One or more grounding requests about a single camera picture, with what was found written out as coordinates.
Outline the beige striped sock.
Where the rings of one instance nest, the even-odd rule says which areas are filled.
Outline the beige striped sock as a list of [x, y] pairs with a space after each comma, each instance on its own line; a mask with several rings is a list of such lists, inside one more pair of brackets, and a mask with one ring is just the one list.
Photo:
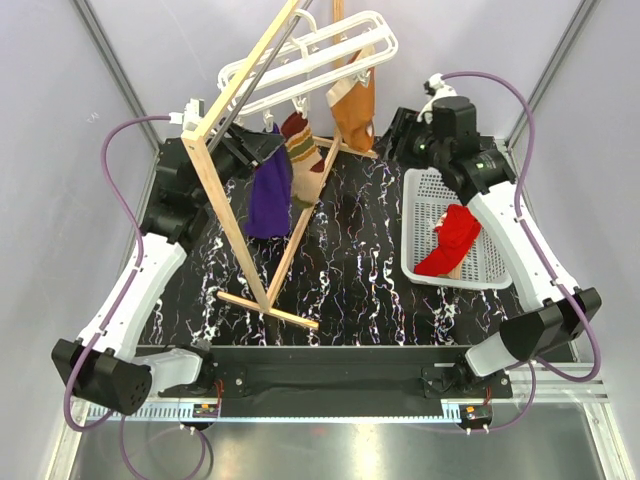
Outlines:
[[287, 117], [280, 128], [292, 168], [292, 197], [305, 207], [316, 204], [325, 169], [324, 158], [313, 138], [309, 121], [301, 113]]

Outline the white plastic clip hanger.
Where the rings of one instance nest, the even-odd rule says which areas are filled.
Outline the white plastic clip hanger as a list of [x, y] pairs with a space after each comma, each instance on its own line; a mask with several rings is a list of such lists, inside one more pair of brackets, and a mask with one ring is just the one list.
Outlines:
[[[324, 27], [317, 25], [308, 10], [298, 9], [296, 14], [297, 26], [236, 118], [263, 113], [286, 102], [303, 111], [311, 92], [345, 77], [365, 82], [370, 68], [390, 61], [399, 49], [392, 29], [376, 11], [360, 11]], [[219, 71], [220, 93], [245, 58]]]

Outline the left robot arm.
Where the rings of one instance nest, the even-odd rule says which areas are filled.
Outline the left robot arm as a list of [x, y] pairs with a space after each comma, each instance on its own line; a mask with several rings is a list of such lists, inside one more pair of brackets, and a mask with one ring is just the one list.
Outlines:
[[176, 346], [139, 357], [142, 330], [167, 284], [209, 221], [209, 201], [180, 138], [160, 147], [152, 194], [134, 221], [136, 247], [113, 290], [75, 340], [60, 339], [51, 358], [65, 384], [64, 405], [82, 399], [132, 415], [148, 397], [178, 386], [196, 396], [215, 386], [212, 354]]

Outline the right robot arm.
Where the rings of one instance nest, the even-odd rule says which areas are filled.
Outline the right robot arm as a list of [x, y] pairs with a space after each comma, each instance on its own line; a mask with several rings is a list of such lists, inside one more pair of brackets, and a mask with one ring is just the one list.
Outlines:
[[525, 208], [520, 178], [463, 96], [398, 108], [383, 155], [407, 165], [401, 265], [413, 283], [482, 290], [514, 285], [522, 314], [461, 354], [427, 387], [476, 396], [497, 374], [579, 337], [600, 309], [561, 266]]

